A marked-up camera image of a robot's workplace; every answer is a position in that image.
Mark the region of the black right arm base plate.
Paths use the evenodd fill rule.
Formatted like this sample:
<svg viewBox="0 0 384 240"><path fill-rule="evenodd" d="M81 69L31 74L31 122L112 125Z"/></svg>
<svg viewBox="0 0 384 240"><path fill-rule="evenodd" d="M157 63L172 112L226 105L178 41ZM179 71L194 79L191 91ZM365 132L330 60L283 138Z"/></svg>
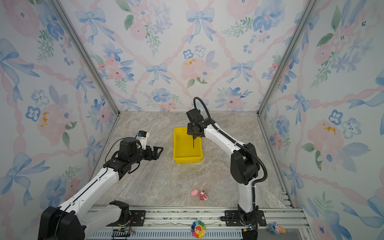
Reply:
<svg viewBox="0 0 384 240"><path fill-rule="evenodd" d="M242 210L237 211L224 211L224 216L220 218L222 222L226 223L227 227L266 227L267 222L262 210L256 209L250 213L245 213Z"/></svg>

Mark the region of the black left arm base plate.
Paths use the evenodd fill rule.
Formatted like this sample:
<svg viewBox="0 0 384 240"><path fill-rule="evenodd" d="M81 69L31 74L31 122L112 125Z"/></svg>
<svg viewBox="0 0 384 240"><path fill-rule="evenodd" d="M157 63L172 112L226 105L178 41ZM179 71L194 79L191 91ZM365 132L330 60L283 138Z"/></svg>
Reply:
<svg viewBox="0 0 384 240"><path fill-rule="evenodd" d="M130 210L125 223L122 220L118 220L115 223L109 224L108 227L143 227L146 213L145 210Z"/></svg>

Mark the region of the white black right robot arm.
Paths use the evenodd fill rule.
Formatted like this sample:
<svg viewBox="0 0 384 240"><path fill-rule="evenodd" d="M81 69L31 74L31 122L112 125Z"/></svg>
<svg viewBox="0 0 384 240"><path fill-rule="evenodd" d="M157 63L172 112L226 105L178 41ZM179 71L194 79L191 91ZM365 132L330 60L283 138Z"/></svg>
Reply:
<svg viewBox="0 0 384 240"><path fill-rule="evenodd" d="M243 213L253 211L252 182L258 177L260 165L255 157L252 144L245 145L223 131L216 122L204 118L201 111L194 108L186 113L189 123L187 134L194 138L207 138L213 141L230 157L230 171L239 187L239 208Z"/></svg>

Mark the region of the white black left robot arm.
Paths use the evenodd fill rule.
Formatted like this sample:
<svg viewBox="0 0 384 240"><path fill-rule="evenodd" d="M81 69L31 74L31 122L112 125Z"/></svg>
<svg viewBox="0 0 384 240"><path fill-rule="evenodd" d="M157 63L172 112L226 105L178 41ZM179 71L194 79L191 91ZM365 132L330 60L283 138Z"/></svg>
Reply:
<svg viewBox="0 0 384 240"><path fill-rule="evenodd" d="M58 207L48 207L40 219L39 240L85 240L102 228L115 224L123 229L132 224L130 206L114 200L104 209L90 213L94 203L125 175L132 174L133 165L141 161L155 161L162 147L147 145L148 134L139 132L136 137L118 140L118 151L106 161L97 175L81 190Z"/></svg>

